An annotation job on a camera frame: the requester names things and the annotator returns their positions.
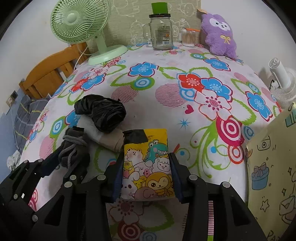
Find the grey drawstring pouch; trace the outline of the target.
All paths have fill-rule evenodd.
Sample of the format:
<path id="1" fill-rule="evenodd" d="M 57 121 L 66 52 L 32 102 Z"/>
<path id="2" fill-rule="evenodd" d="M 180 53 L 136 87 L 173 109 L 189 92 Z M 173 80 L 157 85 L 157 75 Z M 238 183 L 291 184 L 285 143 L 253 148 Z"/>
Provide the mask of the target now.
<path id="1" fill-rule="evenodd" d="M 88 135 L 84 128 L 73 126 L 68 128 L 63 136 L 58 160 L 61 166 L 70 169 L 77 161 L 90 162 Z"/>

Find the green desk fan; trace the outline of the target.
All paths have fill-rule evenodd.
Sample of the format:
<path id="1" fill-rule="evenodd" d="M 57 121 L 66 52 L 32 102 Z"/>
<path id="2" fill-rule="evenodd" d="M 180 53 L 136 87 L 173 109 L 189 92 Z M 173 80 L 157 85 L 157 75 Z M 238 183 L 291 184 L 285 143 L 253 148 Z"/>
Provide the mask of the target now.
<path id="1" fill-rule="evenodd" d="M 110 17 L 109 1 L 58 1 L 51 13 L 51 30 L 61 41 L 78 44 L 94 39 L 98 51 L 88 59 L 89 65 L 110 61 L 127 52 L 124 45 L 108 47 L 103 29 Z"/>

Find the purple plush bunny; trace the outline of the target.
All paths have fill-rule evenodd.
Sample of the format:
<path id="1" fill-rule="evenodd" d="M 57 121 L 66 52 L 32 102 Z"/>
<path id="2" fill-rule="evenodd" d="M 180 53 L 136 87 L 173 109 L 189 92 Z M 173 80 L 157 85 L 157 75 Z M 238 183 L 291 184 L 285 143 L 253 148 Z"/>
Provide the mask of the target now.
<path id="1" fill-rule="evenodd" d="M 212 54 L 236 59 L 236 42 L 233 31 L 226 20 L 218 14 L 201 13 L 201 30 L 205 36 L 205 43 Z"/>

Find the green patterned cardboard panel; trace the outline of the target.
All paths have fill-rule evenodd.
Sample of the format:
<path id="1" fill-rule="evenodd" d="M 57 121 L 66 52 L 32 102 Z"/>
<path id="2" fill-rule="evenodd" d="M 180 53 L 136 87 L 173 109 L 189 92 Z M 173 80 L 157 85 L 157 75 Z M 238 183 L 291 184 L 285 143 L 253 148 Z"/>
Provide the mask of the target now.
<path id="1" fill-rule="evenodd" d="M 110 17 L 103 32 L 107 46 L 135 45 L 143 43 L 143 25 L 150 22 L 153 1 L 112 0 Z M 197 9 L 201 7 L 200 0 L 166 1 L 168 13 L 171 15 L 173 40 L 179 40 L 183 28 L 200 29 L 201 20 Z"/>

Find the cotton swab jar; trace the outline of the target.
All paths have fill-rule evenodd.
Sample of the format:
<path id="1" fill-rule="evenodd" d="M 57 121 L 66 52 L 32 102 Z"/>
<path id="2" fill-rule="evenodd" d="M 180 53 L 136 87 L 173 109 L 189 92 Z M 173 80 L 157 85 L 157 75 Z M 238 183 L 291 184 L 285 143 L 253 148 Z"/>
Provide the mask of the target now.
<path id="1" fill-rule="evenodd" d="M 181 42 L 185 47 L 194 47 L 196 45 L 197 35 L 200 30 L 193 28 L 182 28 L 181 30 Z"/>

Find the green cup on jar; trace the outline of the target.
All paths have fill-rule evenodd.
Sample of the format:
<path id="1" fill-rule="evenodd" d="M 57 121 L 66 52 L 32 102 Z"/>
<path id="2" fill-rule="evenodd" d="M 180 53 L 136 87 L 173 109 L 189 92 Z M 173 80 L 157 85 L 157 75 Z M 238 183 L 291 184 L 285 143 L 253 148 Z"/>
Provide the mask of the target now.
<path id="1" fill-rule="evenodd" d="M 167 14 L 168 13 L 168 4 L 167 2 L 155 2 L 151 3 L 152 13 L 154 15 Z"/>

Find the wall power outlet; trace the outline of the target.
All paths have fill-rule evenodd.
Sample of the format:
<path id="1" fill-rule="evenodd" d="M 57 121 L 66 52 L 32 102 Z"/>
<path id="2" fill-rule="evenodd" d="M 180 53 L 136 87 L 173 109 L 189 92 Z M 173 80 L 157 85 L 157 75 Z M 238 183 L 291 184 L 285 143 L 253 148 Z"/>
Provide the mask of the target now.
<path id="1" fill-rule="evenodd" d="M 15 100 L 17 99 L 18 94 L 17 92 L 14 90 L 13 93 L 8 97 L 8 99 L 6 100 L 6 104 L 8 107 L 11 107 L 13 105 L 13 103 L 15 102 Z"/>

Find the cartoon animal tissue pack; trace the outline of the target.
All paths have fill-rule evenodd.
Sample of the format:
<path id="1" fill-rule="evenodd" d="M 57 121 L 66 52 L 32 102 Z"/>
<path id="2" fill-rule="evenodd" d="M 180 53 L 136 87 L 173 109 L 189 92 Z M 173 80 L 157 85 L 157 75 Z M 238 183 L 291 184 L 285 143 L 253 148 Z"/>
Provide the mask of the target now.
<path id="1" fill-rule="evenodd" d="M 133 201 L 173 198 L 167 130 L 129 130 L 123 136 L 120 198 Z"/>

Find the floral tablecloth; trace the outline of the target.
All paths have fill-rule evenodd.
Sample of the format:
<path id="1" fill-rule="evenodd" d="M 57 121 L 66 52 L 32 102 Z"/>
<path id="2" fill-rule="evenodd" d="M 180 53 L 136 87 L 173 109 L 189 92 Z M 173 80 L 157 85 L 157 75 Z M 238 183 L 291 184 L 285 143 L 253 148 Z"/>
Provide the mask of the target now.
<path id="1" fill-rule="evenodd" d="M 52 94 L 27 136 L 22 161 L 46 158 L 67 128 L 83 120 L 74 104 L 90 94 L 120 100 L 122 130 L 164 128 L 167 140 L 150 138 L 137 149 L 174 152 L 191 173 L 207 182 L 228 181 L 247 197 L 247 142 L 279 113 L 266 85 L 242 61 L 216 57 L 203 46 L 155 51 L 138 44 L 113 61 L 81 65 Z"/>

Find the grey plaid pillow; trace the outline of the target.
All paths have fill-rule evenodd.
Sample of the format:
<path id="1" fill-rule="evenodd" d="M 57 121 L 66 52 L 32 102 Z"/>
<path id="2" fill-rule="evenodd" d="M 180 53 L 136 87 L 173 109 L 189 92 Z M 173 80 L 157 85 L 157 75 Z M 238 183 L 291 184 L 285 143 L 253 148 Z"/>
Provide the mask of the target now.
<path id="1" fill-rule="evenodd" d="M 49 100 L 49 97 L 34 99 L 28 95 L 21 99 L 14 122 L 16 148 L 20 153 L 27 149 L 43 129 L 48 112 L 44 108 Z"/>

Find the glass mason jar mug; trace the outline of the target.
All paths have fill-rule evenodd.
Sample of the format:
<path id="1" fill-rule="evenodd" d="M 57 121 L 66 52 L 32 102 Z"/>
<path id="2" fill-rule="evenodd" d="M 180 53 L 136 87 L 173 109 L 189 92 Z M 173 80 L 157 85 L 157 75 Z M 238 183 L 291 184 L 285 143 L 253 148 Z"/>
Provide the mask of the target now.
<path id="1" fill-rule="evenodd" d="M 151 42 L 154 50 L 173 49 L 173 30 L 170 14 L 151 14 L 150 22 L 143 25 L 143 35 Z"/>

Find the blue bed sheet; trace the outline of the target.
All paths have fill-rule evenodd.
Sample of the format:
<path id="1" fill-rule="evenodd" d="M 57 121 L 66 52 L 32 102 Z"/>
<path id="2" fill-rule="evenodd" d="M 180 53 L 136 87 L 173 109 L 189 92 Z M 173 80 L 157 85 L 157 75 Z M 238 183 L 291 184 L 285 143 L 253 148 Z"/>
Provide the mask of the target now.
<path id="1" fill-rule="evenodd" d="M 6 165 L 7 158 L 16 151 L 16 141 L 13 129 L 13 123 L 20 102 L 24 96 L 21 89 L 17 91 L 18 97 L 10 110 L 1 115 L 1 156 L 0 156 L 0 178 L 1 182 L 10 174 L 10 170 Z"/>

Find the yellow fabric storage box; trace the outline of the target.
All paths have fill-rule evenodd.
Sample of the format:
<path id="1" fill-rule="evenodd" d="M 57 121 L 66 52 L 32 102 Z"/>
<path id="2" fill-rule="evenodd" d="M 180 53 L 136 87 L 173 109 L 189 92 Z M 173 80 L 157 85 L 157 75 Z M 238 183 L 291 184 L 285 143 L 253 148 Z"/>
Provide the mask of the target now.
<path id="1" fill-rule="evenodd" d="M 246 146 L 248 208 L 267 240 L 280 240 L 295 218 L 295 103 Z"/>

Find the white standing fan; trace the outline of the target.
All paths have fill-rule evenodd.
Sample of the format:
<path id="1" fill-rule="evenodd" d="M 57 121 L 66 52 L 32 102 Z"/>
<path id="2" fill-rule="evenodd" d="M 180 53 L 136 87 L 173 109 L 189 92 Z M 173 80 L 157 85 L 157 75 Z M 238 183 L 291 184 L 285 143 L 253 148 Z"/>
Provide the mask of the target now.
<path id="1" fill-rule="evenodd" d="M 269 61 L 269 69 L 278 87 L 271 90 L 280 107 L 288 108 L 295 102 L 295 70 L 284 67 L 278 58 Z"/>

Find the crumpled white cloth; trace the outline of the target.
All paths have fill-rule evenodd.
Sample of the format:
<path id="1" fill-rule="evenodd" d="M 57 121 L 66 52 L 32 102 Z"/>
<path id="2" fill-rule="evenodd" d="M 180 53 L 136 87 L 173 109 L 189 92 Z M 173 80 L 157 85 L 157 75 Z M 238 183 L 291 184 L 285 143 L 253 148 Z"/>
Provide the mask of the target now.
<path id="1" fill-rule="evenodd" d="M 8 169 L 12 172 L 20 164 L 21 154 L 16 150 L 12 156 L 9 156 L 6 161 Z"/>

